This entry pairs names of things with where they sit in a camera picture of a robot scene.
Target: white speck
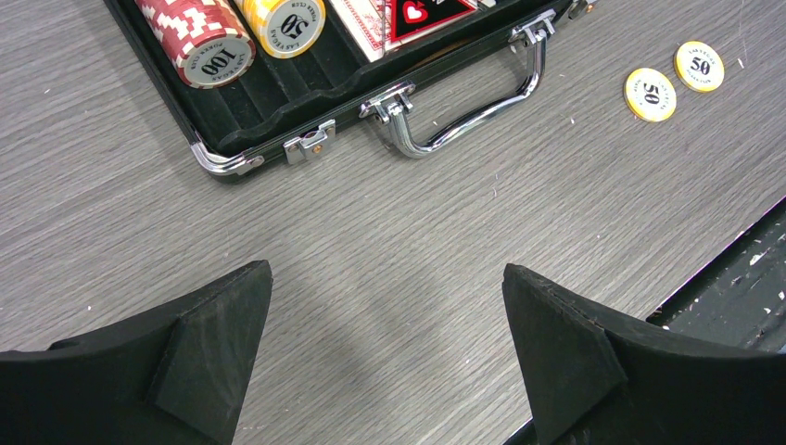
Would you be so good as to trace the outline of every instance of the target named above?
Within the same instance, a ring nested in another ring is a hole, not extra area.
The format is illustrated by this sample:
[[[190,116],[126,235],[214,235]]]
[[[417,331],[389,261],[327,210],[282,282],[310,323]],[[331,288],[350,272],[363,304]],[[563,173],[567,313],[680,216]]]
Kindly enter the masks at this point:
[[[758,263],[758,262],[759,262],[759,260],[761,260],[761,259],[762,259],[762,257],[764,257],[765,255],[767,255],[767,252],[768,252],[768,251],[769,251],[769,249],[765,250],[765,251],[764,251],[764,253],[760,253],[760,254],[758,254],[758,255],[754,255],[754,257],[753,257],[753,258],[751,258],[751,265],[753,266],[754,264]]]

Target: black plastic tray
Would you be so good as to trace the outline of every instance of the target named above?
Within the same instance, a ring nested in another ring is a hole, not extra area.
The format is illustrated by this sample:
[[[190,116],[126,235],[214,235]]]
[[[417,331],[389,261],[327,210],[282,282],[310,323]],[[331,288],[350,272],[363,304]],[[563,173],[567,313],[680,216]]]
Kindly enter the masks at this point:
[[[257,43],[258,57],[243,77],[224,87],[197,90],[177,77],[133,0],[105,2],[192,150],[201,148],[202,153],[195,151],[200,164],[219,175],[243,170],[232,166],[233,158],[242,155],[245,159],[236,161],[260,161],[253,167],[281,158],[286,140],[325,121],[335,120],[340,131],[360,119],[360,103],[375,91],[403,80],[427,86],[505,47],[514,25],[547,9],[556,12],[557,22],[575,3],[498,0],[493,8],[370,63],[325,0],[323,34],[307,53],[276,59]]]

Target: case handle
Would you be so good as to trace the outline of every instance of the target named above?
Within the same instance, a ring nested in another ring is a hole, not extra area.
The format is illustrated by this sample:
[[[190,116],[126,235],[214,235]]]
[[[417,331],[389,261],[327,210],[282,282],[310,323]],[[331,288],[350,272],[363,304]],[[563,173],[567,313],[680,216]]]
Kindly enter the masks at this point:
[[[475,128],[491,121],[503,111],[512,108],[530,98],[540,84],[543,76],[543,65],[546,61],[546,40],[554,34],[551,21],[556,16],[553,9],[540,14],[536,19],[511,30],[509,42],[524,40],[529,47],[527,59],[531,72],[513,95],[496,100],[483,107],[476,108],[448,124],[437,134],[420,145],[412,139],[407,114],[412,111],[409,95],[415,90],[411,81],[398,83],[384,93],[374,96],[361,104],[361,118],[375,115],[379,121],[390,129],[393,143],[404,155],[420,159],[424,158],[445,145],[455,141]]]

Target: heart symbol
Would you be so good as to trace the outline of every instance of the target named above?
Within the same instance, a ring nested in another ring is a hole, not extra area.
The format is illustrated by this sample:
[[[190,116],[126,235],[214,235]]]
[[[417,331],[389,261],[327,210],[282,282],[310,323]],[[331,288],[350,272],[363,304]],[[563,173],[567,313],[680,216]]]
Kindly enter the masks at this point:
[[[404,21],[407,23],[419,23],[428,18],[428,13],[423,9],[424,4],[407,0],[404,2]]]

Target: yellow poker chip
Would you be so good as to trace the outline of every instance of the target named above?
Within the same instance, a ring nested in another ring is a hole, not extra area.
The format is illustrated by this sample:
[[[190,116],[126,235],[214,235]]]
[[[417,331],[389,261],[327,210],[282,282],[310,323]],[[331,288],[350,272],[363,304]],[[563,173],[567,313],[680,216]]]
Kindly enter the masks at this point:
[[[723,83],[723,60],[708,44],[686,42],[674,54],[674,70],[685,86],[709,93]]]
[[[625,100],[630,110],[647,122],[665,121],[677,109],[674,85],[662,72],[650,68],[630,73],[625,82]]]
[[[235,0],[235,3],[262,49],[276,58],[305,53],[324,28],[323,0]]]

